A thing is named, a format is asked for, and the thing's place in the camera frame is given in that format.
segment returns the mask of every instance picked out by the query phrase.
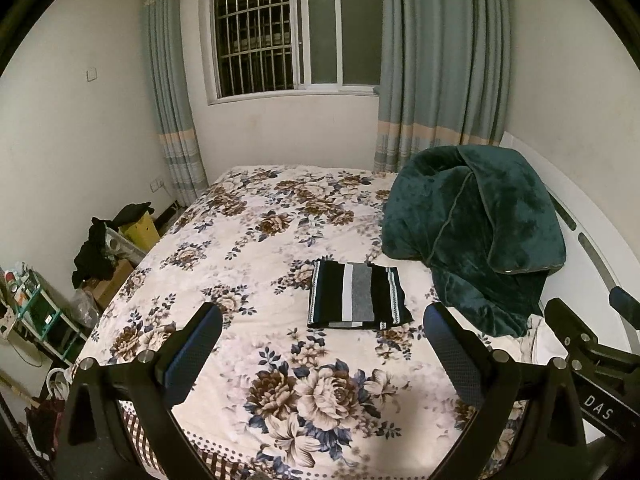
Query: black and gray striped clothing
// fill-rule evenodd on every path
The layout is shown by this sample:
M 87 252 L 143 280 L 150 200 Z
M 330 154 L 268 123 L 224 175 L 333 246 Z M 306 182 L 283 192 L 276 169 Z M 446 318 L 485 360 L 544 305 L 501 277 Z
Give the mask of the black and gray striped clothing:
M 309 328 L 384 330 L 412 320 L 395 267 L 314 262 Z

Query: floral bedsheet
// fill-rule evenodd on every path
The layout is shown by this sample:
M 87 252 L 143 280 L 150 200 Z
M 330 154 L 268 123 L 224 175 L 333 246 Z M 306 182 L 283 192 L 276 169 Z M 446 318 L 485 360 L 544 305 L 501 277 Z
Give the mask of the floral bedsheet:
M 222 336 L 173 413 L 218 476 L 426 478 L 473 409 L 458 399 L 422 336 L 422 314 L 435 299 L 430 272 L 381 253 L 394 178 L 308 166 L 233 168 L 132 273 L 78 362 L 128 362 L 215 301 Z M 414 322 L 382 331 L 308 329 L 317 258 L 397 266 Z M 527 361 L 533 331 L 521 339 L 478 337 Z M 132 406 L 125 410 L 135 419 Z M 522 412 L 514 407 L 486 476 L 500 467 Z M 144 462 L 160 470 L 139 425 L 129 427 Z

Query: dark teal plush blanket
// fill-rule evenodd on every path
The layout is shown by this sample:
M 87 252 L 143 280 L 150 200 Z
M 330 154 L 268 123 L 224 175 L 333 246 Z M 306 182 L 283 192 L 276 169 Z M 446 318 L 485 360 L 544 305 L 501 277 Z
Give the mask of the dark teal plush blanket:
M 422 260 L 436 293 L 492 336 L 523 336 L 564 238 L 542 181 L 520 153 L 440 146 L 402 168 L 386 203 L 382 250 Z

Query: striped curtain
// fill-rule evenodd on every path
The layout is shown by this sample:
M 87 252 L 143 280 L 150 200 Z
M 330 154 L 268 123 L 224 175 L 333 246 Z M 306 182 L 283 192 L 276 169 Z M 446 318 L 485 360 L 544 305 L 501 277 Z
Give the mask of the striped curtain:
M 443 144 L 498 144 L 509 74 L 507 0 L 383 0 L 375 170 Z
M 143 30 L 160 143 L 178 202 L 188 206 L 206 189 L 207 177 L 187 95 L 180 0 L 144 0 Z

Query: white window frame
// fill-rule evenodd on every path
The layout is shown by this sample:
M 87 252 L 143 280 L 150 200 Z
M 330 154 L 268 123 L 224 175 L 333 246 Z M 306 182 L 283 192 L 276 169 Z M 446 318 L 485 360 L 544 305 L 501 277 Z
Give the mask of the white window frame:
M 220 97 L 220 78 L 218 74 L 218 53 L 216 51 L 216 40 L 214 33 L 214 11 L 212 0 L 200 0 L 200 45 L 202 48 L 202 66 L 204 69 L 205 90 L 208 104 L 227 103 L 246 99 L 259 99 L 265 97 L 280 97 L 287 95 L 304 94 L 352 94 L 352 95 L 374 95 L 373 85 L 345 85 L 342 81 L 342 6 L 340 0 L 335 2 L 335 36 L 336 36 L 336 64 L 337 83 L 318 84 L 311 83 L 311 56 L 310 56 L 310 34 L 308 20 L 308 0 L 289 0 L 290 22 L 291 22 L 291 59 L 293 63 L 293 90 L 276 90 L 267 92 L 251 92 L 228 97 Z M 298 37 L 298 13 L 302 15 L 302 38 Z M 300 41 L 302 41 L 303 61 L 302 73 L 304 84 L 300 83 Z

